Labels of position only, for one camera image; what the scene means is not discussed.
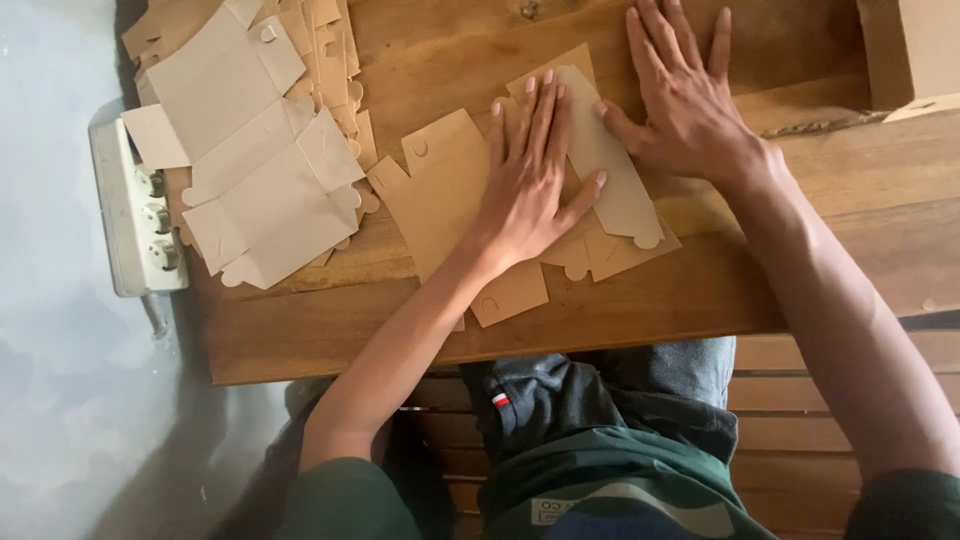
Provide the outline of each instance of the left hand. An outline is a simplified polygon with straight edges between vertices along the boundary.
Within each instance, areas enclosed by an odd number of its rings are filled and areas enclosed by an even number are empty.
[[[518,101],[519,119],[509,137],[503,108],[500,103],[492,106],[490,176],[476,221],[464,238],[497,274],[540,255],[576,225],[607,179],[606,171],[594,171],[561,208],[570,96],[550,69],[542,85],[531,77]]]

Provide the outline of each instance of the finger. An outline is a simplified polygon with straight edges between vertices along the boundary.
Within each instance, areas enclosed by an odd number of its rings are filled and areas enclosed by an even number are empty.
[[[697,37],[693,35],[690,22],[686,20],[683,4],[680,3],[680,0],[666,0],[665,10],[666,20],[673,27],[673,32],[677,36],[677,44],[680,46],[680,52],[684,55],[686,65],[692,69],[703,69],[704,61],[700,58]]]
[[[607,100],[598,101],[593,106],[602,119],[604,126],[615,136],[623,147],[634,156],[645,158],[650,154],[654,143],[654,132],[646,126],[638,126],[627,117],[623,109]]]
[[[559,238],[561,235],[573,229],[573,226],[584,217],[587,210],[593,207],[593,204],[600,198],[600,190],[607,181],[607,171],[596,170],[587,178],[580,192],[565,207],[557,210],[554,216],[554,233]]]
[[[680,44],[677,43],[677,35],[670,23],[663,18],[657,3],[654,0],[636,0],[636,6],[640,10],[640,20],[657,47],[663,65],[667,69],[686,65],[684,53],[680,51]]]
[[[553,111],[553,125],[550,127],[550,138],[546,143],[544,159],[563,170],[566,164],[566,149],[570,142],[570,122],[572,115],[570,96],[566,93],[566,86],[557,87],[557,105]]]
[[[533,124],[530,126],[530,140],[527,141],[527,156],[532,156],[534,163],[543,162],[543,150],[550,135],[556,103],[557,83],[551,68],[543,74],[543,87],[540,89],[540,99],[534,111]]]
[[[634,59],[634,70],[640,79],[640,97],[647,99],[653,91],[654,83],[666,74],[666,67],[657,54],[657,48],[647,35],[640,22],[636,8],[627,10],[627,40],[630,41],[630,56]]]
[[[503,112],[503,106],[499,101],[493,102],[491,112],[493,117],[490,120],[490,132],[487,135],[487,142],[490,144],[490,168],[494,170],[503,165],[503,119],[505,114]]]
[[[730,71],[730,41],[732,36],[732,14],[730,8],[724,8],[717,16],[713,31],[713,47],[710,49],[709,74],[711,77],[727,81]]]
[[[530,136],[530,122],[537,106],[537,78],[527,79],[525,93],[520,96],[520,114],[516,122],[516,132],[510,139],[510,154],[507,159],[518,159],[527,151],[527,138]]]

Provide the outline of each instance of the right hand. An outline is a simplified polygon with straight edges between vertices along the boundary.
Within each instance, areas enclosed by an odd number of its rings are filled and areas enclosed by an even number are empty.
[[[754,135],[730,94],[731,12],[717,17],[710,58],[700,58],[680,0],[637,0],[627,10],[627,36],[647,123],[638,126],[614,103],[594,106],[630,154],[656,169],[703,178],[721,191],[756,177],[778,149]]]

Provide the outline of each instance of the forearm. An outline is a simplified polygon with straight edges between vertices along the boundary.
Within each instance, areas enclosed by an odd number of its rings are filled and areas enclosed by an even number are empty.
[[[764,168],[727,199],[864,477],[960,474],[960,427],[924,359],[780,157]]]
[[[370,458],[377,431],[409,397],[493,275],[477,250],[457,246],[317,403],[304,431],[302,470],[333,457]]]

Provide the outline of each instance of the wooden table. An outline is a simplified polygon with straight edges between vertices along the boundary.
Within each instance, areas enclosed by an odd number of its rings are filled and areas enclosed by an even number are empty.
[[[731,82],[759,132],[787,159],[880,293],[899,315],[960,307],[960,115],[857,123],[869,106],[855,0],[732,0]],[[402,161],[400,138],[460,107],[481,130],[516,76],[586,41],[600,93],[641,115],[618,1],[359,0],[351,5],[380,156]],[[722,3],[687,2],[707,42]],[[544,266],[550,303],[481,330],[472,314],[437,362],[626,346],[781,330],[780,312],[730,211],[696,180],[644,173],[684,248],[600,283]],[[218,384],[338,373],[418,287],[387,209],[350,247],[268,291],[226,288],[191,261]]]

